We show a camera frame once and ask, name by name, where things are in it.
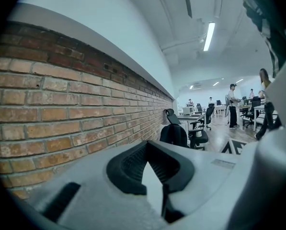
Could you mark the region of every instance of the dark jeans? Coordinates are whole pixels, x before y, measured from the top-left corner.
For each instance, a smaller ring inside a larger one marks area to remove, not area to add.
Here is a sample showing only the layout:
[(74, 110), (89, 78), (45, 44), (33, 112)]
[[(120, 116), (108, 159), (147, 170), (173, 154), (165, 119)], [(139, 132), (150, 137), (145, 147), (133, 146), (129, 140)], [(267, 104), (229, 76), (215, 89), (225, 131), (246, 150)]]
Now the dark jeans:
[(278, 122), (276, 122), (276, 126), (274, 126), (274, 121), (273, 121), (273, 112), (274, 112), (274, 106), (272, 103), (266, 103), (264, 105), (264, 111), (265, 111), (265, 117), (264, 117), (264, 121), (262, 124), (262, 127), (260, 129), (260, 131), (256, 134), (257, 139), (261, 139), (262, 136), (265, 134), (267, 128), (269, 128), (270, 130), (274, 129), (274, 128), (278, 128), (280, 119), (278, 119)]
[(237, 111), (235, 109), (235, 106), (230, 106), (230, 125), (229, 128), (232, 128), (233, 126), (237, 125)]

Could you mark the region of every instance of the man wearing black cap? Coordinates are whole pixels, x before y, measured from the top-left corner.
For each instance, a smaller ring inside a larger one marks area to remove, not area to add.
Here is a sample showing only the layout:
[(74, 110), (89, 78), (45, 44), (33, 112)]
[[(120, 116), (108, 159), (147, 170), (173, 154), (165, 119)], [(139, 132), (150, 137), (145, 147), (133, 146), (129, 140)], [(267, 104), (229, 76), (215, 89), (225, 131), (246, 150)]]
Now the man wearing black cap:
[(237, 106), (237, 103), (240, 102), (240, 99), (237, 99), (234, 97), (233, 91), (235, 90), (236, 84), (231, 84), (230, 85), (230, 91), (228, 93), (228, 96), (230, 98), (230, 105), (229, 105), (229, 110), (230, 110), (230, 125), (229, 129), (235, 129), (237, 126), (237, 111), (235, 107)]

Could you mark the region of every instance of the ceiling light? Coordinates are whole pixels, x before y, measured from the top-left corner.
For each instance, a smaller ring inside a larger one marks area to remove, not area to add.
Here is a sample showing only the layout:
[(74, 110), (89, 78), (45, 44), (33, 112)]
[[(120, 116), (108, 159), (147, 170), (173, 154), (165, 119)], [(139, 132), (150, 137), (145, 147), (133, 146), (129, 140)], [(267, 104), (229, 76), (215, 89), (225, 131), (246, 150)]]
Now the ceiling light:
[(210, 43), (211, 43), (211, 39), (212, 39), (212, 35), (214, 32), (214, 27), (215, 27), (215, 23), (209, 23), (209, 28), (208, 28), (208, 33), (206, 35), (206, 43), (205, 43), (205, 47), (204, 47), (204, 51), (208, 51), (209, 47), (210, 47)]

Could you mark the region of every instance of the wooden floor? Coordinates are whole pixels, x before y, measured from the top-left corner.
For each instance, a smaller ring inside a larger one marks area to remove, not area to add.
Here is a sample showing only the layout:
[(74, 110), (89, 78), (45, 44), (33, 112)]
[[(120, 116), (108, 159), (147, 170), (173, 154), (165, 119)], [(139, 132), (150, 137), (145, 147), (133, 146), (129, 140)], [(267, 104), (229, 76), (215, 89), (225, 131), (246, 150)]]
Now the wooden floor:
[(242, 126), (242, 120), (240, 119), (240, 127), (236, 129), (229, 129), (227, 125), (228, 117), (225, 117), (225, 113), (214, 114), (211, 116), (211, 123), (208, 125), (212, 130), (206, 129), (209, 141), (206, 144), (201, 144), (204, 146), (206, 151), (220, 151), (227, 144), (229, 138), (236, 139), (245, 142), (256, 141), (253, 131), (253, 125), (245, 128)]

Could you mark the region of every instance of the long brown hair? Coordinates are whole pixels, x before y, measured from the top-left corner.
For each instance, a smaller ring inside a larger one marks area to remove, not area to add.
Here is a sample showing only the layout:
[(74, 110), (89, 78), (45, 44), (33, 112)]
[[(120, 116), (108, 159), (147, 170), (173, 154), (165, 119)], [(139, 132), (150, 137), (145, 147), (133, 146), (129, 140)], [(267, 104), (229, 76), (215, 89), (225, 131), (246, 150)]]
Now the long brown hair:
[(260, 72), (259, 72), (259, 75), (260, 75), (260, 79), (261, 79), (261, 84), (264, 83), (265, 88), (267, 88), (268, 85), (270, 85), (270, 83), (271, 83), (271, 82), (269, 81), (267, 71), (266, 71), (264, 68), (262, 68), (262, 69), (260, 70)]

